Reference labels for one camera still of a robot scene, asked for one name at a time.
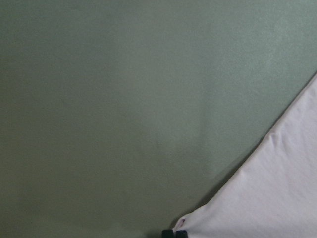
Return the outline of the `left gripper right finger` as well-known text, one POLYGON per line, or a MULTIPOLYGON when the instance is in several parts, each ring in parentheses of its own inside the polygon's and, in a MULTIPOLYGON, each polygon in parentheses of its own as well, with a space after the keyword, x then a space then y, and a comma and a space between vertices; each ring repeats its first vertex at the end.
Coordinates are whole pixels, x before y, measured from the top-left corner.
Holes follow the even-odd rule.
POLYGON ((176 238, 188 238, 188 233, 186 230, 176 231, 176 238))

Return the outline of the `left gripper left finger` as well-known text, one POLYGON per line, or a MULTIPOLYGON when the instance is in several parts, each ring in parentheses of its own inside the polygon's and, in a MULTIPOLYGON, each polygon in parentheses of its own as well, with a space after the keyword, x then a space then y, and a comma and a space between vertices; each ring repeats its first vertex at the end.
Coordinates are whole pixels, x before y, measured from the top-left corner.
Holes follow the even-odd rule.
POLYGON ((162 238, 173 238, 173 230, 162 230, 161 237, 162 238))

